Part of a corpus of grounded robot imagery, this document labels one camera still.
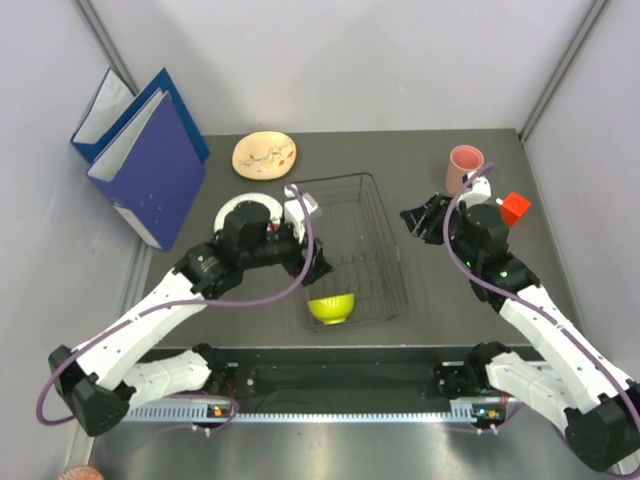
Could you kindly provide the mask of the yellow-green bowl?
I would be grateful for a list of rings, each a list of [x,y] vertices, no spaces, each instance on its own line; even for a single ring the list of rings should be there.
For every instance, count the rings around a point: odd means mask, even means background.
[[[352,293],[309,300],[307,302],[311,316],[322,325],[341,324],[348,320],[355,308],[355,295]]]

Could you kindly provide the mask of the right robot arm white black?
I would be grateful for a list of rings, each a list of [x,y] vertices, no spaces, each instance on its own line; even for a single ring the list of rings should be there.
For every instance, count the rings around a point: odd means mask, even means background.
[[[551,367],[512,349],[479,344],[464,368],[469,388],[508,393],[547,419],[587,467],[617,479],[639,476],[639,384],[598,352],[561,313],[539,278],[508,245],[500,208],[434,195],[400,214],[412,236],[447,248],[476,297],[514,326]]]

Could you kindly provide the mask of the white plate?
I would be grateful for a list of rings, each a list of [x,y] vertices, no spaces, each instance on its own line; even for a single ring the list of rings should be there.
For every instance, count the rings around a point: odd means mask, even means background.
[[[247,205],[261,205],[268,211],[269,223],[279,227],[284,215],[283,205],[274,197],[258,192],[248,192],[237,195],[228,200],[218,211],[213,222],[213,233],[218,233],[224,227],[225,219],[234,210]]]

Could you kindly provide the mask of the black wire dish rack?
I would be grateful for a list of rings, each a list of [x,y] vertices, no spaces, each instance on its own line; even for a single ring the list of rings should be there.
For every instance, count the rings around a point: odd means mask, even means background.
[[[311,331],[327,326],[308,308],[312,300],[354,296],[354,310],[339,327],[391,320],[406,312],[408,298],[399,247],[378,185],[366,172],[299,181],[299,190],[319,204],[314,235],[333,271],[296,291],[299,324]]]

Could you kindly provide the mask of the pink cup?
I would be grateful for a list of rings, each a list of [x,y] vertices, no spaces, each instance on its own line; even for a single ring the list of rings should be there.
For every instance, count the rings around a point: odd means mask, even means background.
[[[484,155],[474,146],[459,145],[450,152],[450,164],[462,172],[476,171],[484,165]]]
[[[445,180],[445,190],[449,194],[456,194],[464,183],[464,176],[478,169],[476,160],[457,161],[450,160]]]

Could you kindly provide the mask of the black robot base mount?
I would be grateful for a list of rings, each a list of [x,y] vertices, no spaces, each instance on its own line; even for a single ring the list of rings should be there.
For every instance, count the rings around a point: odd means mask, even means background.
[[[471,348],[220,348],[204,387],[245,414],[404,414],[445,412],[434,369],[462,362]]]

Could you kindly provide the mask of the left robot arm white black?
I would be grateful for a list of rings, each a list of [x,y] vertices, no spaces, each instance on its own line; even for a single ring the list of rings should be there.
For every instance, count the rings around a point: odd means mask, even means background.
[[[105,434],[149,402],[182,392],[220,394],[227,382],[225,366],[207,344],[164,360],[141,359],[207,307],[267,306],[330,273],[313,234],[318,209],[309,194],[279,202],[248,193],[227,201],[215,217],[212,237],[189,249],[146,297],[93,339],[75,348],[60,346],[49,355],[46,389],[56,390],[90,437]],[[254,300],[224,299],[246,271],[274,265],[293,279],[284,290]]]

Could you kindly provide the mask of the beige floral plate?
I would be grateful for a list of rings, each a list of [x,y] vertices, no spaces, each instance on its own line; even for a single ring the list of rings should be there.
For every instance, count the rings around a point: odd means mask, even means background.
[[[243,178],[270,181],[284,177],[297,159],[297,145],[285,133],[258,131],[241,138],[232,153],[232,167]]]

